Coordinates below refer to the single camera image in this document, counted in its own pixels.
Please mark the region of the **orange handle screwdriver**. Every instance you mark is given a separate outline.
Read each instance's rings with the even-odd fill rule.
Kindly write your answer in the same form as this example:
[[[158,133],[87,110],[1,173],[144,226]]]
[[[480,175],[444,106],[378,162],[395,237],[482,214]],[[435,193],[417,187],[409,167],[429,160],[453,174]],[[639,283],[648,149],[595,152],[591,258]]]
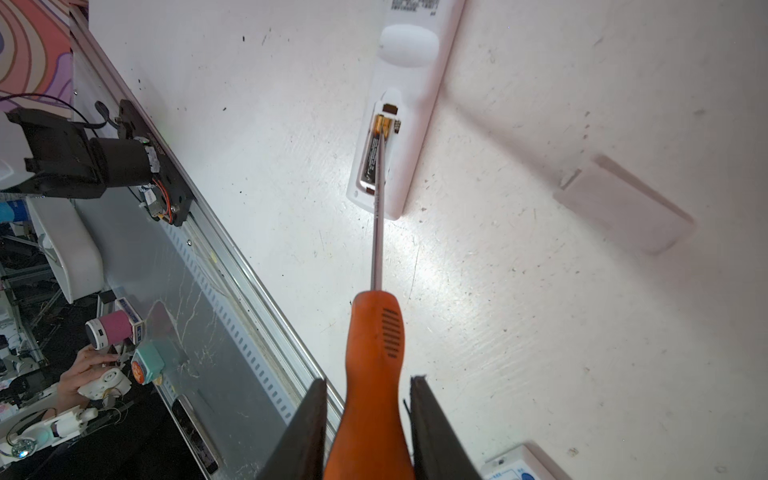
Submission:
[[[412,479],[402,428],[399,382],[404,323],[399,303],[382,285],[385,151],[391,120],[379,115],[376,146],[371,285],[352,302],[345,357],[346,399],[326,463],[326,479]]]

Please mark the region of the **long white remote control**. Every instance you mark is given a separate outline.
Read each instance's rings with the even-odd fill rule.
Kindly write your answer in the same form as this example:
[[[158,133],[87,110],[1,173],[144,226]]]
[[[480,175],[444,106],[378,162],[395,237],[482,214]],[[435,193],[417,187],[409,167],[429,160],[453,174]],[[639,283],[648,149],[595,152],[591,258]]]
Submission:
[[[373,78],[363,111],[347,186],[347,197],[371,212],[374,194],[357,185],[373,116],[394,117],[385,146],[385,216],[404,211],[437,94],[453,46],[463,1],[389,1],[378,39]]]

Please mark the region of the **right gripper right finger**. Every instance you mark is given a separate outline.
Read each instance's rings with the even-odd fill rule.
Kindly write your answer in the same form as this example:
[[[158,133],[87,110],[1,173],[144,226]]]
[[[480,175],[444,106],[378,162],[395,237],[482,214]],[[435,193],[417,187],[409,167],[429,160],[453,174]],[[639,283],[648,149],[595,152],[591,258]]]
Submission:
[[[480,479],[425,376],[410,379],[413,468],[416,479]]]

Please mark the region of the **white battery cover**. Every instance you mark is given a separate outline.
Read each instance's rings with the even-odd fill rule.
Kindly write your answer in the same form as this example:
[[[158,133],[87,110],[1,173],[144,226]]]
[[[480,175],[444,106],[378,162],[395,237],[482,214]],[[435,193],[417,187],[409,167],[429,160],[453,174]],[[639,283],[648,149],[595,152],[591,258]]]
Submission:
[[[659,255],[690,236],[693,217],[605,155],[584,163],[554,193],[612,239]]]

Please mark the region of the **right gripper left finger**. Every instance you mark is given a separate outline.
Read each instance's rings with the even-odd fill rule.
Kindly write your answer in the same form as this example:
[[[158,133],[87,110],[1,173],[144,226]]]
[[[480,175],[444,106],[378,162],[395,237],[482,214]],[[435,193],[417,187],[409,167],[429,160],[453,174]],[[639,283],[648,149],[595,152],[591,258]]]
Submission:
[[[256,479],[322,479],[326,425],[327,382],[315,379]]]

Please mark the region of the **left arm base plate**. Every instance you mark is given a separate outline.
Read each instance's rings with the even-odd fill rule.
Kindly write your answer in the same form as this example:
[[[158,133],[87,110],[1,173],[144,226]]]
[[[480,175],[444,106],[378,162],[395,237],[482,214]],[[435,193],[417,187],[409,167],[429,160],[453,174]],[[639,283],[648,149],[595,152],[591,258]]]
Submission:
[[[195,195],[172,159],[171,151],[161,144],[160,136],[152,131],[132,101],[119,101],[116,123],[119,137],[138,142],[148,156],[152,177],[148,184],[161,194],[163,220],[169,225],[181,227],[188,218]]]

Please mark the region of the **person hand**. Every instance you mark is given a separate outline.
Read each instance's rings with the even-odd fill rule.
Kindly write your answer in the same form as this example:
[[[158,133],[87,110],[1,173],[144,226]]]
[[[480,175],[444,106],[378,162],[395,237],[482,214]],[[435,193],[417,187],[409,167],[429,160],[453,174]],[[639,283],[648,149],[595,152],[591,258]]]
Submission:
[[[91,345],[82,348],[72,366],[65,371],[57,385],[56,410],[61,413],[74,407],[83,407],[89,399],[82,396],[78,390],[88,383],[96,381],[114,366],[119,356],[117,354],[102,354]]]

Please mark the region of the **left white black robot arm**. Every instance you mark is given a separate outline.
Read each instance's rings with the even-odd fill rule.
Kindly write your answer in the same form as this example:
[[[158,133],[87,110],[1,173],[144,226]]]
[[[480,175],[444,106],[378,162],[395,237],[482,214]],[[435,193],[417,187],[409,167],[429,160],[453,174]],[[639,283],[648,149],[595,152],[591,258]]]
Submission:
[[[1,114],[3,194],[93,199],[150,184],[159,172],[154,149],[138,140],[89,138],[83,124],[44,110]]]

